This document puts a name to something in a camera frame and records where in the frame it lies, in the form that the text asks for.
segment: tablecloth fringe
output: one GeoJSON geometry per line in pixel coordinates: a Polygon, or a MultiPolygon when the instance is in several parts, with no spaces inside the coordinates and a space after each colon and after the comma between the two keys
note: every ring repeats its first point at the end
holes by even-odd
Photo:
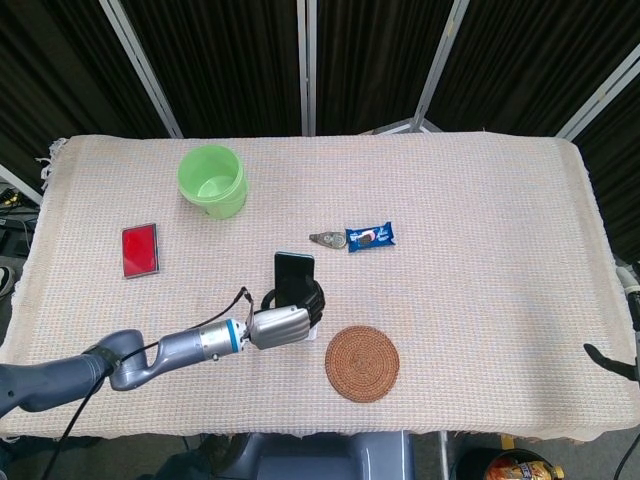
{"type": "Polygon", "coordinates": [[[54,141],[49,147],[49,158],[36,158],[37,162],[40,162],[40,163],[48,162],[48,165],[42,167],[42,170],[40,171],[40,178],[44,180],[44,183],[42,184],[43,191],[46,190],[47,187],[49,186],[49,176],[53,171],[53,166],[58,157],[58,153],[60,153],[60,149],[68,141],[69,141],[68,138],[64,138],[64,137],[59,138],[58,140],[54,141]]]}

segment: red card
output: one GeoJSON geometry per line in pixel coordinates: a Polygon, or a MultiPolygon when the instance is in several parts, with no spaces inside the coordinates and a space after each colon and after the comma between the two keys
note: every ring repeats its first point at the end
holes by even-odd
{"type": "Polygon", "coordinates": [[[158,271],[155,223],[122,231],[122,266],[125,278],[139,277],[158,271]]]}

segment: floor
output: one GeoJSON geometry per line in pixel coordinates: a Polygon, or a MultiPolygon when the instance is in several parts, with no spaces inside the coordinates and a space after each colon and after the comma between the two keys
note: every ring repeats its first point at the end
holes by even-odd
{"type": "MultiPolygon", "coordinates": [[[[13,267],[19,276],[23,260],[0,257],[0,265],[13,267]]],[[[8,296],[0,301],[0,343],[4,340],[10,318],[11,301],[8,296]]],[[[533,450],[552,464],[561,465],[569,480],[605,480],[613,477],[620,458],[638,433],[640,427],[610,432],[586,444],[575,444],[569,440],[551,440],[533,443],[517,441],[516,446],[533,450]]],[[[471,448],[500,446],[500,439],[496,435],[451,434],[450,438],[451,464],[471,448]]],[[[193,448],[198,445],[199,438],[188,438],[187,442],[193,448]]],[[[168,457],[184,451],[183,439],[173,436],[136,435],[99,440],[89,447],[63,452],[56,463],[52,478],[135,479],[139,475],[156,472],[168,457]]],[[[416,480],[441,479],[437,434],[414,436],[414,454],[416,480]]],[[[7,472],[9,480],[39,478],[49,457],[50,452],[41,452],[14,462],[7,472]]],[[[620,480],[635,479],[639,471],[640,450],[630,458],[620,480]]]]}

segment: robotic arm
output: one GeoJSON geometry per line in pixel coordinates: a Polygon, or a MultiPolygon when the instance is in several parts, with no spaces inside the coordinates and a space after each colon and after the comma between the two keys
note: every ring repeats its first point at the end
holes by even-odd
{"type": "Polygon", "coordinates": [[[16,407],[39,412],[84,398],[107,375],[114,390],[132,390],[165,372],[242,352],[247,343],[264,350],[304,340],[325,305],[320,285],[311,282],[311,293],[296,305],[257,312],[246,323],[230,318],[162,337],[151,365],[138,330],[112,333],[63,360],[0,364],[0,418],[16,407]]]}

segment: smartphone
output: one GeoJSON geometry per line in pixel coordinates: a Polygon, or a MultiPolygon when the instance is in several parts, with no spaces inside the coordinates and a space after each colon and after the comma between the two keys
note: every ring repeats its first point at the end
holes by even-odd
{"type": "Polygon", "coordinates": [[[313,279],[314,266],[311,255],[276,252],[276,308],[295,305],[308,295],[304,280],[307,276],[313,279]]]}
{"type": "Polygon", "coordinates": [[[122,231],[122,267],[125,278],[158,271],[156,224],[125,228],[122,231]]]}

